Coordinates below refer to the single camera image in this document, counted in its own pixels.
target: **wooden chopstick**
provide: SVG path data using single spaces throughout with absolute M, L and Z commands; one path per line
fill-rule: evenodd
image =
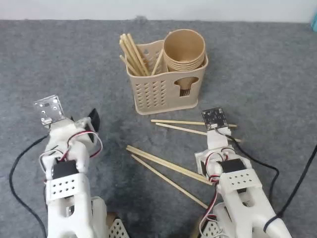
M 186 121 L 186 120 L 158 120 L 152 119 L 151 122 L 161 122 L 161 123 L 173 123 L 173 124 L 188 124 L 188 125 L 205 125 L 201 121 Z M 235 124 L 229 124 L 229 127 L 237 127 Z
M 122 56 L 119 56 L 120 59 L 127 65 L 127 67 L 134 73 L 135 76 L 138 76 L 139 74 L 137 73 L 137 71 L 135 71 L 135 69 L 133 68 L 133 66 Z
M 206 135 L 207 136 L 207 132 L 203 132 L 203 131 L 199 131 L 199 130 L 192 130 L 192 129 L 187 129 L 187 128 L 183 128 L 183 127 L 179 127 L 179 126 L 159 123 L 159 122 L 156 122 L 155 125 L 164 126 L 164 127 L 168 127 L 168 128 L 172 128 L 172 129 L 176 129 L 176 130 L 182 130 L 182 131 L 186 131 L 186 132 L 190 132 L 190 133 L 195 133 L 195 134 L 200 134 L 200 135 Z M 237 142 L 239 142 L 239 143 L 242 142 L 242 140 L 240 140 L 240 139 L 236 139 L 235 138 L 235 140 Z
M 154 66 L 154 68 L 153 68 L 153 71 L 152 71 L 152 73 L 151 73 L 151 76 L 153 76 L 153 75 L 155 74 L 155 72 L 156 72 L 156 70 L 157 70 L 157 68 L 158 68 L 158 66 L 159 66 L 159 62 L 160 62 L 161 59 L 162 59 L 162 55 L 163 55 L 163 49 L 162 49 L 162 50 L 160 51 L 160 53 L 159 53 L 157 62 L 155 63 L 155 66 Z
M 132 67 L 134 68 L 134 70 L 137 72 L 136 76 L 141 76 L 141 73 L 139 71 L 139 69 L 137 68 L 135 62 L 133 61 L 132 57 L 130 56 L 130 53 L 128 52 L 127 47 L 125 46 L 124 42 L 122 39 L 120 39 L 119 41 L 119 45 L 121 46 L 124 54 L 126 55 L 128 62 L 132 65 Z
M 133 38 L 132 38 L 131 34 L 128 33 L 127 36 L 128 36 L 128 40 L 130 41 L 130 44 L 132 45 L 132 48 L 133 48 L 133 50 L 134 50 L 134 52 L 135 52 L 137 58 L 139 59 L 139 62 L 140 62 L 141 67 L 143 68 L 143 70 L 144 70 L 144 72 L 145 72 L 145 75 L 146 75 L 146 76 L 150 76 L 150 73 L 149 73 L 147 67 L 146 67 L 145 64 L 144 64 L 144 61 L 143 61 L 143 59 L 142 59 L 142 57 L 141 57 L 141 55 L 140 55 L 140 53 L 139 53 L 139 51 L 138 51 L 138 49 L 137 49 L 137 46 L 135 45 L 135 43 L 134 43 L 134 41 L 133 41 Z
M 157 163 L 157 164 L 163 165 L 163 166 L 165 166 L 165 167 L 167 167 L 167 168 L 169 168 L 169 169 L 172 169 L 172 170 L 174 170 L 174 171 L 177 171 L 177 172 L 179 172 L 179 173 L 182 173 L 182 174 L 184 174 L 184 175 L 186 175 L 186 176 L 188 176 L 188 177 L 191 177 L 191 178 L 193 178 L 193 179 L 195 179 L 195 180 L 198 180 L 198 181 L 200 181 L 200 182 L 206 183 L 206 184 L 208 184 L 208 185 L 212 185 L 212 183 L 209 182 L 206 177 L 203 177 L 203 176 L 201 176 L 201 175 L 199 175 L 199 174 L 197 174 L 197 173 L 195 173 L 195 172 L 192 172 L 192 171 L 190 171 L 190 170 L 187 170 L 187 169 L 185 169 L 185 168 L 183 168 L 183 167 L 181 167 L 181 166 L 178 166 L 178 165 L 176 165 L 176 164 L 173 164 L 173 163 L 171 163 L 171 162 L 168 162 L 168 161 L 166 161 L 166 160 L 163 160 L 163 159 L 161 159 L 161 158 L 159 158 L 159 157 L 156 157 L 156 156 L 154 156 L 154 155 L 151 155 L 151 154 L 149 154 L 149 153 L 147 153 L 147 152 L 145 152 L 145 151 L 139 150 L 139 149 L 137 149 L 137 148 L 135 148 L 135 147 L 133 147 L 133 146 L 128 145 L 128 146 L 126 147 L 126 150 L 127 150 L 127 151 L 130 151 L 130 152 L 133 153 L 133 154 L 142 156 L 142 157 L 145 158 L 145 159 L 151 160 L 151 161 L 153 161 L 153 162 L 155 162 L 155 163 Z
M 136 161 L 138 161 L 140 164 L 144 165 L 146 168 L 148 168 L 149 170 L 151 170 L 154 174 L 158 175 L 159 177 L 161 177 L 163 180 L 165 180 L 166 182 L 168 182 L 170 185 L 172 185 L 173 187 L 175 187 L 176 189 L 178 189 L 179 191 L 181 191 L 182 193 L 184 193 L 186 196 L 188 196 L 190 199 L 194 200 L 195 202 L 197 202 L 199 205 L 201 205 L 203 208 L 207 209 L 208 206 L 206 204 L 204 204 L 201 200 L 199 200 L 198 198 L 196 198 L 194 195 L 190 194 L 188 191 L 186 191 L 185 189 L 183 189 L 181 186 L 179 186 L 178 184 L 176 184 L 175 182 L 173 182 L 172 180 L 170 180 L 169 178 L 167 178 L 166 176 L 162 175 L 159 171 L 157 171 L 156 169 L 154 169 L 153 167 L 151 167 L 150 165 L 148 165 L 147 163 L 145 163 L 144 161 L 142 161 L 141 159 L 139 159 L 138 157 L 136 157 L 135 155 L 131 155 L 132 158 L 134 158 Z
M 146 76 L 145 72 L 142 69 L 142 66 L 141 66 L 140 62 L 137 59 L 137 56 L 135 55 L 135 52 L 133 51 L 131 43 L 128 40 L 126 34 L 122 34 L 120 37 L 121 37 L 121 40 L 124 42 L 124 44 L 125 44 L 128 52 L 129 52 L 130 56 L 132 57 L 133 61 L 135 62 L 138 70 L 141 72 L 141 76 Z

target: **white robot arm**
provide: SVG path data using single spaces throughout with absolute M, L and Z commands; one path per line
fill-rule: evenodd
M 208 232 L 208 223 L 212 221 L 206 223 L 202 235 L 208 238 L 291 238 L 280 218 L 275 219 L 264 232 L 265 224 L 276 214 L 250 160 L 236 154 L 228 144 L 225 135 L 231 135 L 230 129 L 227 126 L 217 127 L 214 125 L 214 129 L 210 128 L 207 133 L 208 150 L 196 153 L 195 157 L 199 173 L 215 183 L 217 193 L 223 199 L 214 206 L 213 213 L 217 229 L 224 235 L 214 236 L 216 233 Z
M 74 122 L 64 117 L 56 95 L 34 105 L 42 124 L 50 129 L 50 140 L 39 158 L 47 180 L 48 238 L 114 237 L 106 225 L 105 202 L 100 197 L 91 198 L 86 177 L 90 158 L 103 148 L 93 127 L 99 127 L 97 111 Z M 121 237 L 128 237 L 124 227 L 120 229 Z

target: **utensil holder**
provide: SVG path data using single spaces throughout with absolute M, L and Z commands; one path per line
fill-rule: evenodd
M 137 45 L 149 72 L 153 70 L 163 42 L 164 40 L 160 40 Z M 137 113 L 149 115 L 195 107 L 198 104 L 198 95 L 207 65 L 208 57 L 206 55 L 202 66 L 191 71 L 168 72 L 163 57 L 156 70 L 157 74 L 153 76 L 134 76 L 126 68 Z M 181 89 L 179 80 L 184 81 L 184 78 L 191 80 L 190 89 Z

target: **white wall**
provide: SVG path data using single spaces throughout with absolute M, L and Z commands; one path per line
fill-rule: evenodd
M 317 0 L 0 0 L 0 19 L 310 22 Z

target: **kraft paper cup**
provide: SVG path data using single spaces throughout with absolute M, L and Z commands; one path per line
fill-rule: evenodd
M 202 64 L 206 45 L 199 33 L 190 29 L 179 29 L 166 36 L 163 50 L 163 56 L 168 66 L 180 71 L 187 71 Z

